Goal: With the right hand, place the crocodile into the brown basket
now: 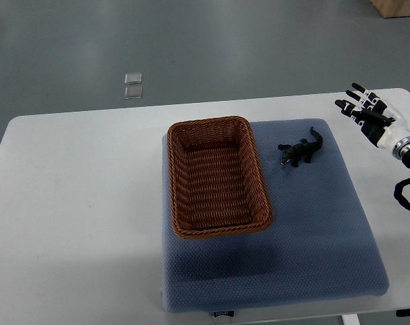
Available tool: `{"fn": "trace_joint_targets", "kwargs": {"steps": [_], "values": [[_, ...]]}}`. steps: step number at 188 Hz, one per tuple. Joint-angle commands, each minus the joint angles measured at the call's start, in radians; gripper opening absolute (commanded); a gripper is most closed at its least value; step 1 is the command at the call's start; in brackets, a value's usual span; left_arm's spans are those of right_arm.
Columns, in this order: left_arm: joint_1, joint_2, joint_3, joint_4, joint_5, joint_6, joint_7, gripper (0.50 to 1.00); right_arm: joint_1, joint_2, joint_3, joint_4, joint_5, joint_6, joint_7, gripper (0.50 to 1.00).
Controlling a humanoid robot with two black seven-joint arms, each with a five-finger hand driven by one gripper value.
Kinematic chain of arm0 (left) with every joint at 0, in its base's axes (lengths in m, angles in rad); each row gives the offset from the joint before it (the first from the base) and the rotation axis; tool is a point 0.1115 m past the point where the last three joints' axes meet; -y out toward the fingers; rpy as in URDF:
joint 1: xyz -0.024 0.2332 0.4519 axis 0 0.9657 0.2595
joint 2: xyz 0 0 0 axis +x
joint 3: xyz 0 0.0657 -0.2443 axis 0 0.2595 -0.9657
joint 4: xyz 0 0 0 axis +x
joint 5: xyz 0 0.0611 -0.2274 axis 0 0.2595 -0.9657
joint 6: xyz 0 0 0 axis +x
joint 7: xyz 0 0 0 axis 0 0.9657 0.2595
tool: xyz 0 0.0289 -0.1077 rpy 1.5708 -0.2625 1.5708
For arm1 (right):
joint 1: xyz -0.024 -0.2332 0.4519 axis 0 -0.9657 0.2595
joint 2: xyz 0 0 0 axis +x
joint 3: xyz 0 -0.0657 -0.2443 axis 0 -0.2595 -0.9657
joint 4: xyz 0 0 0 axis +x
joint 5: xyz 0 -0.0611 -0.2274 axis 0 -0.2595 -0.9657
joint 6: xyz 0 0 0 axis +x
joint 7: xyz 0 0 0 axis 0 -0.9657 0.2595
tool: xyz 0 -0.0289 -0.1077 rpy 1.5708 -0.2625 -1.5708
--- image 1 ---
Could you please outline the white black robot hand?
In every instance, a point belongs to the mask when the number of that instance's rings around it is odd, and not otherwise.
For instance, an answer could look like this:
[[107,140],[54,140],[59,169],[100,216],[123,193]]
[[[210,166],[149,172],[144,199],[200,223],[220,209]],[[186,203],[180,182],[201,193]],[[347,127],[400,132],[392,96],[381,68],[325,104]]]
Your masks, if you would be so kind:
[[346,91],[349,100],[336,100],[341,113],[360,126],[361,133],[377,148],[394,155],[410,143],[410,130],[403,115],[390,102],[356,83]]

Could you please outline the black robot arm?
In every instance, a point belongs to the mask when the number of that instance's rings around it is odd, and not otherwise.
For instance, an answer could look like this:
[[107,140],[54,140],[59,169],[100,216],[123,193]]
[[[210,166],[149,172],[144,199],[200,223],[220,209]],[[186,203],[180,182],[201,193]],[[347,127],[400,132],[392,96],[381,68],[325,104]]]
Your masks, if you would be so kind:
[[395,143],[392,155],[410,169],[410,136],[404,137]]

